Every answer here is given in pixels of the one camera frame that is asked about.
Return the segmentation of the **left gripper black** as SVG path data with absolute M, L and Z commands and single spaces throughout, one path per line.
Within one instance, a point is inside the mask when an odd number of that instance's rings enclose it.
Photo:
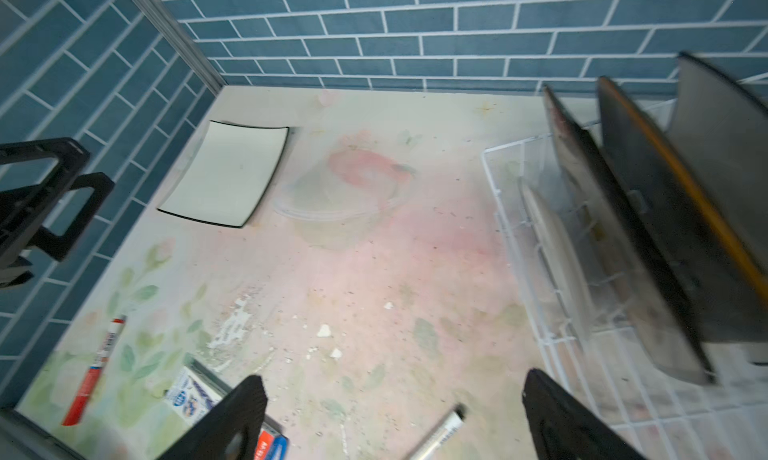
M 23 256 L 28 249 L 63 261 L 110 195 L 114 182 L 105 173 L 81 175 L 74 181 L 90 157 L 71 138 L 1 145 L 1 166 L 8 168 L 1 180 L 1 219 L 25 220 L 1 226 L 2 289 L 19 286 L 32 277 L 31 263 Z M 40 227 L 35 233 L 35 222 L 29 218 L 41 216 L 72 182 L 68 192 L 85 189 L 91 193 L 67 230 L 55 235 Z

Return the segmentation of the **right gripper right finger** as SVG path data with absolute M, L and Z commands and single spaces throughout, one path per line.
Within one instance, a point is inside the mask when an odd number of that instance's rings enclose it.
M 528 371 L 522 403 L 540 459 L 644 459 L 540 369 Z

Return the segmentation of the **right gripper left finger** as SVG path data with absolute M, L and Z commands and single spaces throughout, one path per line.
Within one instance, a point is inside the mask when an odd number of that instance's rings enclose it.
M 267 404 L 262 378 L 246 377 L 159 459 L 253 459 Z

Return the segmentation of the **white square plate black rim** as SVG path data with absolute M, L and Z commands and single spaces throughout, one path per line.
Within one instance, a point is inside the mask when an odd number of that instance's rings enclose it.
M 243 227 L 272 181 L 289 133 L 287 127 L 211 121 L 191 163 L 158 210 L 199 223 Z

